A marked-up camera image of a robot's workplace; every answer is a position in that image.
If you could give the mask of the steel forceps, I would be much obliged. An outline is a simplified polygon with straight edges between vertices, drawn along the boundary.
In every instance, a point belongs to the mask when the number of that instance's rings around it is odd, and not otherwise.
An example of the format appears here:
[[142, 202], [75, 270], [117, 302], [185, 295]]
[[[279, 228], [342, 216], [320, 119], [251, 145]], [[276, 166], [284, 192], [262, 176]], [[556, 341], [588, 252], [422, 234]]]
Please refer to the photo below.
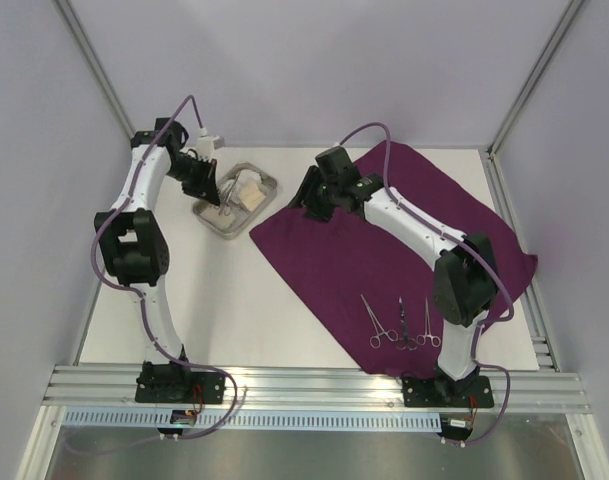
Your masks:
[[382, 345], [383, 340], [387, 340], [389, 342], [396, 342], [399, 340], [398, 333], [394, 329], [386, 329], [381, 322], [378, 320], [375, 312], [370, 306], [369, 302], [366, 300], [363, 294], [360, 295], [362, 303], [365, 307], [365, 310], [371, 320], [373, 325], [374, 334], [369, 339], [369, 344], [373, 349], [379, 349]]
[[424, 301], [424, 331], [416, 336], [416, 343], [419, 346], [430, 345], [432, 348], [439, 348], [441, 346], [441, 338], [432, 333], [428, 299]]
[[236, 173], [233, 177], [226, 180], [220, 189], [221, 204], [218, 210], [218, 215], [230, 215], [232, 211], [233, 199], [238, 190], [238, 184], [241, 173]]

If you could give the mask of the clear packet beige gauze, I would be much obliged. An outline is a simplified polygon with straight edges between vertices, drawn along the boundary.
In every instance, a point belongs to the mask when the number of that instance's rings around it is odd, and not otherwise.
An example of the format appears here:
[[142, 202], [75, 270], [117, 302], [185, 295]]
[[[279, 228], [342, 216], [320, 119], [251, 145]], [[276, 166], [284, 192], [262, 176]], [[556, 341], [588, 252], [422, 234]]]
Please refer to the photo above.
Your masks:
[[240, 204], [250, 212], [256, 210], [264, 199], [265, 194], [255, 183], [246, 184], [238, 194]]
[[214, 206], [206, 202], [195, 204], [195, 213], [201, 221], [213, 229], [226, 231], [236, 221], [236, 214], [230, 205]]

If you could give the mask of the white gauze pad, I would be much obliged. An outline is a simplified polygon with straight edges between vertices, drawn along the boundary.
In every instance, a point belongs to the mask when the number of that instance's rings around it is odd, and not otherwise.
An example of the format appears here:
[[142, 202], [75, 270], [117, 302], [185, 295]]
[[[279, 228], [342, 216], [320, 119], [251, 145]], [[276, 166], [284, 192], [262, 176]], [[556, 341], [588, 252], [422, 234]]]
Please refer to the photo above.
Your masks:
[[228, 179], [223, 184], [222, 197], [225, 198], [225, 199], [230, 198], [233, 195], [233, 193], [235, 192], [237, 183], [238, 183], [238, 179], [237, 178]]
[[245, 186], [247, 184], [261, 184], [262, 177], [261, 174], [252, 169], [242, 169], [239, 171], [237, 176], [238, 184], [240, 186]]

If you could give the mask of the black handled scissors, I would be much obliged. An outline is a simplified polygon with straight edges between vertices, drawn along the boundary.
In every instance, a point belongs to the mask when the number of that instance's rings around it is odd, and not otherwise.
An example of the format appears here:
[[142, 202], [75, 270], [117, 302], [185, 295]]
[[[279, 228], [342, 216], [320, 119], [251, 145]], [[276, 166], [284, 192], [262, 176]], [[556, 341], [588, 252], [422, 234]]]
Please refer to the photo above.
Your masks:
[[396, 349], [400, 351], [415, 351], [418, 349], [418, 344], [409, 335], [405, 307], [401, 297], [398, 298], [398, 307], [401, 333], [398, 335], [398, 340], [396, 341]]

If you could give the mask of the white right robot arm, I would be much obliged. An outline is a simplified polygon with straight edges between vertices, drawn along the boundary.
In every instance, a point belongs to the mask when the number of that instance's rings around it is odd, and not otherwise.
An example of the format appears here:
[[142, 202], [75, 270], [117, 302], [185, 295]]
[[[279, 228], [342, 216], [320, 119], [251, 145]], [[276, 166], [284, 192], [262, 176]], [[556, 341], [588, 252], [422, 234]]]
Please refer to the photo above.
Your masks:
[[444, 325], [434, 390], [440, 401], [459, 404], [479, 376], [473, 349], [482, 322], [495, 301], [496, 262], [487, 235], [466, 234], [421, 210], [386, 177], [363, 175], [342, 146], [315, 157], [290, 208], [328, 222], [337, 209], [354, 214], [393, 236], [418, 255], [433, 272], [433, 305]]

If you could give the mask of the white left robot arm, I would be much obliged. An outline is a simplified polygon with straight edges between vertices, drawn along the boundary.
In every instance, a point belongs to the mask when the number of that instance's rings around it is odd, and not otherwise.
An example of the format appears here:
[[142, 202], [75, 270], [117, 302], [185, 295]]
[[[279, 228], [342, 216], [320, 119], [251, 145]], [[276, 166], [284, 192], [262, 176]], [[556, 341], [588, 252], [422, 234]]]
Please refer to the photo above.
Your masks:
[[151, 130], [138, 131], [130, 140], [132, 161], [122, 190], [110, 209], [94, 217], [91, 261], [105, 271], [100, 280], [129, 295], [145, 342], [145, 360], [187, 365], [185, 347], [173, 324], [165, 277], [170, 249], [155, 217], [163, 181], [176, 180], [182, 192], [218, 206], [217, 160], [198, 149], [185, 150], [189, 135], [169, 117], [155, 121]]

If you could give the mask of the steel instrument tray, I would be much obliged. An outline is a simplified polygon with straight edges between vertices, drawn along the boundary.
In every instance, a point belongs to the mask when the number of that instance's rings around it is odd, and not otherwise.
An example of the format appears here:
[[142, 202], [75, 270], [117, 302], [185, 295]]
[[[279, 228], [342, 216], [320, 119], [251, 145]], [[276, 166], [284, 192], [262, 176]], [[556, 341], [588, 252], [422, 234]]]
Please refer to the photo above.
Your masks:
[[264, 170], [260, 169], [259, 167], [253, 165], [252, 163], [249, 162], [241, 162], [241, 163], [237, 163], [236, 165], [234, 165], [216, 184], [219, 190], [219, 194], [220, 194], [220, 189], [222, 188], [224, 182], [228, 179], [230, 179], [231, 177], [233, 177], [236, 173], [238, 173], [240, 170], [242, 169], [252, 169], [257, 171], [258, 173], [261, 174], [262, 177], [262, 183], [261, 184], [257, 184], [258, 187], [260, 188], [260, 190], [265, 194], [265, 199], [264, 201], [260, 204], [260, 206], [250, 212], [248, 210], [246, 210], [239, 202], [238, 200], [238, 194], [240, 192], [240, 190], [244, 187], [244, 186], [240, 186], [238, 184], [238, 190], [236, 192], [236, 195], [233, 199], [233, 203], [232, 203], [232, 208], [235, 211], [236, 214], [236, 221], [233, 224], [233, 226], [231, 228], [229, 228], [226, 231], [220, 231], [220, 230], [216, 230], [213, 229], [212, 227], [210, 227], [209, 225], [205, 224], [203, 221], [201, 221], [199, 219], [199, 217], [196, 215], [195, 213], [195, 204], [198, 202], [206, 202], [206, 201], [202, 201], [202, 200], [198, 200], [195, 201], [192, 207], [192, 213], [197, 217], [197, 219], [204, 225], [206, 226], [211, 232], [213, 232], [214, 234], [218, 235], [220, 238], [224, 239], [224, 240], [233, 240], [236, 237], [238, 237], [243, 230], [245, 230], [251, 223], [252, 221], [265, 209], [268, 207], [268, 205], [276, 198], [277, 196], [277, 192], [278, 192], [278, 181], [276, 178], [274, 178], [273, 176], [269, 175], [267, 172], [265, 172]]

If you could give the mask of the purple cloth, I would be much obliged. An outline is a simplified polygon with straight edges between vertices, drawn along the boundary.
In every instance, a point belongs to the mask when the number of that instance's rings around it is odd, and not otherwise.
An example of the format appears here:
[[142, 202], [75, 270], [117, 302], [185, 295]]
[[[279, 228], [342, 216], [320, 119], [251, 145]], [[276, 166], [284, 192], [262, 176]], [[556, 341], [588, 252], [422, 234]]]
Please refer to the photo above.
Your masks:
[[[506, 293], [496, 298], [493, 315], [517, 301], [538, 266], [520, 248], [514, 231], [494, 212], [476, 151], [420, 153], [410, 146], [380, 144], [356, 159], [364, 174], [387, 173], [404, 197], [441, 222], [466, 233], [482, 232], [492, 243]], [[439, 349], [430, 345], [400, 351], [392, 342], [369, 344], [373, 325], [363, 294], [381, 324], [401, 330], [398, 298], [405, 307], [408, 331], [424, 331], [424, 301], [431, 300], [433, 275], [428, 265], [383, 230], [336, 211], [327, 223], [284, 208], [251, 230], [266, 260], [359, 367], [370, 374], [430, 378]], [[432, 333], [443, 322], [430, 306]]]

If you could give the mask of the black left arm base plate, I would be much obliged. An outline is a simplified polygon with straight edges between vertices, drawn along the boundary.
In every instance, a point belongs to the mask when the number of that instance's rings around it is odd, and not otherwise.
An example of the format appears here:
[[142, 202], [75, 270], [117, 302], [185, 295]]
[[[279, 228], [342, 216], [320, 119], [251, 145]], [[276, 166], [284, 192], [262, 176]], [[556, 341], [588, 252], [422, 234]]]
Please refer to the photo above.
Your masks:
[[220, 405], [226, 377], [213, 370], [191, 370], [174, 362], [145, 361], [136, 379], [135, 402]]

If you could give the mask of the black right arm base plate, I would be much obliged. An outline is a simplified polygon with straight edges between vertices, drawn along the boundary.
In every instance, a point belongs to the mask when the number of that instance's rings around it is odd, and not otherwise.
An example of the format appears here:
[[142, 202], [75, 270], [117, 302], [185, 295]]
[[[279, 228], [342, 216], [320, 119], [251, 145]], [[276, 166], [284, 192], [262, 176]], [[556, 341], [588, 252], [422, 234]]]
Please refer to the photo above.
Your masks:
[[477, 406], [490, 409], [495, 405], [489, 378], [478, 370], [462, 380], [445, 375], [431, 379], [411, 376], [401, 378], [401, 392], [405, 407], [468, 408]]

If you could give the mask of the aluminium front frame rail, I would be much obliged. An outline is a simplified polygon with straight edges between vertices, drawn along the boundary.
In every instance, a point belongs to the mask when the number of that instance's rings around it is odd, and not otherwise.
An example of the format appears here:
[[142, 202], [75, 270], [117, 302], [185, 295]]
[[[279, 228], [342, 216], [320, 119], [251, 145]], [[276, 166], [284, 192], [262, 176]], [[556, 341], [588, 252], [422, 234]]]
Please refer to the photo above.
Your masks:
[[[345, 368], [227, 366], [248, 410], [403, 410], [412, 391], [400, 379]], [[135, 404], [138, 364], [87, 363], [56, 366], [42, 399], [44, 406]], [[549, 370], [510, 374], [509, 413], [587, 414], [591, 411], [580, 377]]]

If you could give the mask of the left aluminium frame post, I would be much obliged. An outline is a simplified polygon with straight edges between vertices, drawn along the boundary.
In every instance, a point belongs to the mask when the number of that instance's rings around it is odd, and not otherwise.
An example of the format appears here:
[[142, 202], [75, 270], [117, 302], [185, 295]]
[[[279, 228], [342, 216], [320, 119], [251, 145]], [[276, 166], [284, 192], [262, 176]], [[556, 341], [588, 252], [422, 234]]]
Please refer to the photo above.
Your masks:
[[124, 136], [130, 140], [135, 134], [133, 122], [120, 100], [73, 2], [70, 0], [53, 0], [52, 4], [72, 37], [113, 118]]

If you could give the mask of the aluminium frame post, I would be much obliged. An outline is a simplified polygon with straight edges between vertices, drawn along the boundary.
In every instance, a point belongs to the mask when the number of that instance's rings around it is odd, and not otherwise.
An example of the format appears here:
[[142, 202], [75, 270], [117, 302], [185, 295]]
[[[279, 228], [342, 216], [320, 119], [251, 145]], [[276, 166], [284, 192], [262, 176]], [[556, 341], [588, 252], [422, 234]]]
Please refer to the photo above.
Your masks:
[[72, 37], [113, 118], [124, 136], [130, 140], [135, 134], [133, 122], [120, 100], [73, 2], [70, 0], [53, 0], [52, 4]]
[[486, 154], [491, 160], [495, 160], [505, 146], [529, 101], [553, 64], [560, 48], [587, 4], [588, 1], [585, 0], [571, 0], [566, 3], [553, 30], [548, 35], [526, 79], [522, 83], [517, 96], [486, 149]]

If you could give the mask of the right aluminium frame post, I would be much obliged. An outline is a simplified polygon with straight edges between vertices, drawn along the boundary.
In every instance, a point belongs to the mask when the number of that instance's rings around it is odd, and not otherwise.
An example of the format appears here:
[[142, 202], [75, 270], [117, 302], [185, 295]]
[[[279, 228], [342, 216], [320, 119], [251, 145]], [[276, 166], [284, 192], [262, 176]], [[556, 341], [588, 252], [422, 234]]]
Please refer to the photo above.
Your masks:
[[491, 160], [495, 160], [505, 146], [529, 101], [553, 64], [560, 48], [587, 4], [588, 1], [585, 0], [571, 0], [566, 3], [553, 30], [548, 35], [526, 79], [522, 83], [517, 96], [486, 149], [486, 154]]

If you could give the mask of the right aluminium side rail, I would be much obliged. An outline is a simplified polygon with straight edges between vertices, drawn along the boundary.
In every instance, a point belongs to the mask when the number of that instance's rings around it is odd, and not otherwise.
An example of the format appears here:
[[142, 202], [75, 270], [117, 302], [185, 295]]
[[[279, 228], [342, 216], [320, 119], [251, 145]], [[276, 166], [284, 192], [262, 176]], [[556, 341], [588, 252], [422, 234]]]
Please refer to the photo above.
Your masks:
[[[517, 215], [498, 162], [499, 157], [489, 153], [485, 148], [480, 149], [478, 153], [495, 211], [514, 231], [520, 248], [526, 251], [526, 242], [521, 235]], [[562, 368], [555, 352], [555, 338], [549, 325], [536, 275], [526, 287], [521, 297], [521, 305], [534, 344], [538, 366], [541, 370], [560, 373]]]

